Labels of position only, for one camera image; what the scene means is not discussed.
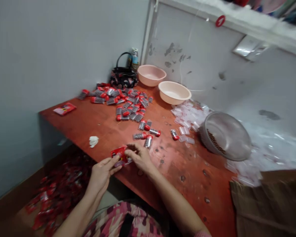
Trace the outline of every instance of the plastic basin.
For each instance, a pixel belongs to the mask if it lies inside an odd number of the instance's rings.
[[[139,80],[146,86],[155,87],[167,76],[167,73],[159,67],[153,65],[139,66]]]
[[[176,82],[165,81],[159,85],[160,97],[169,104],[178,105],[191,98],[188,88]]]

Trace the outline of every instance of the red packet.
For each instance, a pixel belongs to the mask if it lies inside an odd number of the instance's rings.
[[[120,165],[124,166],[132,162],[132,159],[129,157],[126,157],[125,155],[125,147],[122,146],[120,148],[117,148],[113,151],[111,151],[111,157],[113,158],[114,156],[119,155],[120,159],[118,162],[114,165],[114,167],[118,167]]]
[[[63,106],[55,108],[53,111],[61,116],[68,114],[69,112],[75,110],[77,107],[71,103],[65,103]]]

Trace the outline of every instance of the white wall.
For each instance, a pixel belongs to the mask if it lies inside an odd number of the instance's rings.
[[[54,155],[62,136],[37,113],[107,81],[122,52],[141,52],[148,4],[0,1],[0,196]]]
[[[161,67],[168,80],[177,82],[181,66],[183,84],[204,90],[193,92],[194,99],[237,119],[296,136],[296,56],[271,48],[257,62],[247,62],[231,53],[243,36],[160,4],[146,63]],[[224,71],[223,81],[219,73]],[[260,110],[268,111],[270,118]]]

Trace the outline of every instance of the table surface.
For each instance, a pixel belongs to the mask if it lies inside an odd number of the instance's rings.
[[[180,134],[180,126],[174,123],[171,105],[160,98],[158,88],[141,85],[135,89],[154,97],[144,117],[152,120],[152,128],[161,130],[161,136],[153,138],[150,148],[154,165],[188,200],[212,236],[236,236],[229,187],[234,174],[224,168],[225,159],[208,152],[194,132],[188,136],[195,139],[195,145],[174,141],[170,129],[175,128]],[[140,132],[137,122],[116,121],[114,105],[92,104],[88,98],[83,101],[74,98],[68,102],[77,109],[63,117],[53,109],[64,103],[43,110],[40,115],[97,162],[110,157],[110,151],[133,142],[133,134]],[[99,137],[94,148],[89,146],[90,136]],[[165,212],[157,190],[146,175],[138,175],[134,163],[115,176],[153,208]]]

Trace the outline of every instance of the pink plastic bowl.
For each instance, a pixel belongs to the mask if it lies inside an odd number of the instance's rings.
[[[139,66],[139,80],[146,86],[155,87],[167,76],[166,72],[153,65]]]

